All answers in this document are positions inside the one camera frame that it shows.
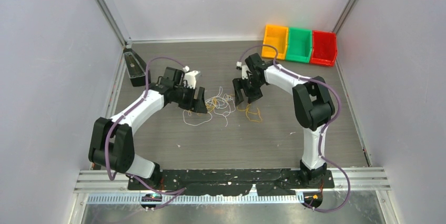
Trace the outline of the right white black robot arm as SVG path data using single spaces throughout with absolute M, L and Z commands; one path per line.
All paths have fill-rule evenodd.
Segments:
M 304 139 L 299 182 L 314 187 L 327 172 L 323 157 L 325 131 L 336 111 L 325 80 L 291 72 L 273 60 L 262 60 L 257 53 L 248 56 L 244 62 L 237 61 L 236 69 L 241 71 L 241 76 L 232 81 L 236 106 L 259 100 L 264 85 L 277 86 L 292 95 L 295 117 L 303 128 Z

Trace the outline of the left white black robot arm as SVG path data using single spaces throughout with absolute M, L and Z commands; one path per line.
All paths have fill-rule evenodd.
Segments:
M 138 177 L 148 189 L 156 189 L 162 179 L 160 165 L 135 153 L 134 134 L 152 115 L 170 103 L 183 110 L 208 112 L 203 87 L 197 87 L 201 72 L 188 67 L 166 67 L 155 82 L 146 80 L 146 88 L 131 105 L 111 118 L 94 122 L 88 159 L 110 172 Z

